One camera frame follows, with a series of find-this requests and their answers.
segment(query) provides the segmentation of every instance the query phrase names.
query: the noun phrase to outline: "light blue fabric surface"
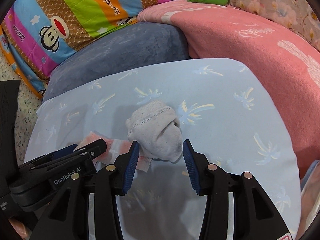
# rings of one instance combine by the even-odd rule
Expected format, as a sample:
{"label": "light blue fabric surface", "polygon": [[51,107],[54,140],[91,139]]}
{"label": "light blue fabric surface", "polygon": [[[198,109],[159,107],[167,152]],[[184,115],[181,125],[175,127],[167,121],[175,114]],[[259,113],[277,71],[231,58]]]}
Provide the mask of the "light blue fabric surface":
{"label": "light blue fabric surface", "polygon": [[50,77],[43,102],[97,78],[163,62],[189,59],[177,27],[142,22],[89,44],[61,63]]}
{"label": "light blue fabric surface", "polygon": [[[90,131],[127,139],[125,120],[154,99],[175,109],[183,139],[211,163],[235,174],[252,172],[295,237],[300,181],[290,136],[267,91],[235,60],[146,66],[50,99],[37,112],[25,161],[79,143]],[[147,173],[136,171],[131,190],[117,198],[124,240],[198,239],[206,196],[196,195],[186,174],[183,158],[152,161]]]}

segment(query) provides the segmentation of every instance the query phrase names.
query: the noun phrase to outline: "metal screw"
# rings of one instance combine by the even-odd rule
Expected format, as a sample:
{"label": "metal screw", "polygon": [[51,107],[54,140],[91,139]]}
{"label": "metal screw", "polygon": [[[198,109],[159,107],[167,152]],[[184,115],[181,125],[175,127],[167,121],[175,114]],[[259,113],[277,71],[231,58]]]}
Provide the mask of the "metal screw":
{"label": "metal screw", "polygon": [[217,165],[215,165],[215,164],[209,164],[209,165],[208,165],[208,169],[209,169],[210,171],[215,171],[215,170],[217,169]]}
{"label": "metal screw", "polygon": [[114,171],[116,169],[116,166],[114,166],[113,164],[110,164],[106,167],[107,171]]}
{"label": "metal screw", "polygon": [[71,179],[75,180],[78,179],[80,177],[79,173],[74,173],[71,175]]}
{"label": "metal screw", "polygon": [[250,172],[245,172],[245,173],[243,174],[243,176],[244,176],[245,178],[247,178],[247,179],[251,179],[251,178],[252,178],[252,174],[251,174]]}

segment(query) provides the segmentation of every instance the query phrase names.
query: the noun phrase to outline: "terrazzo floor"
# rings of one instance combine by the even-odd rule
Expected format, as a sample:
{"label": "terrazzo floor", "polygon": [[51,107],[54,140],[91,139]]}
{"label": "terrazzo floor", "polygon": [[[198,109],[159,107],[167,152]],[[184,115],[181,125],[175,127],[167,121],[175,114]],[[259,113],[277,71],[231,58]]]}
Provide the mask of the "terrazzo floor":
{"label": "terrazzo floor", "polygon": [[[0,81],[20,79],[0,51]],[[15,144],[18,165],[23,163],[32,130],[36,124],[36,111],[41,101],[21,82],[15,124]]]}

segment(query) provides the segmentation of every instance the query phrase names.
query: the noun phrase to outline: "palm tree patterned cover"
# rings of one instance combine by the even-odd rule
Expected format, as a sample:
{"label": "palm tree patterned cover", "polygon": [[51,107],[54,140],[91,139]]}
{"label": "palm tree patterned cover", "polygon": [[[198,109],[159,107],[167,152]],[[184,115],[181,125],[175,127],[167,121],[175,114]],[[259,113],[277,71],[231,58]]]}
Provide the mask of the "palm tree patterned cover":
{"label": "palm tree patterned cover", "polygon": [[[151,100],[173,107],[183,139],[210,162],[235,174],[252,172],[295,236],[300,181],[290,136],[267,91],[236,60],[141,67],[50,99],[37,112],[25,161],[79,143],[90,131],[127,140],[125,120]],[[198,239],[205,202],[193,191],[183,158],[153,160],[148,172],[136,172],[129,193],[117,199],[124,239]],[[228,235],[232,239],[232,229]]]}

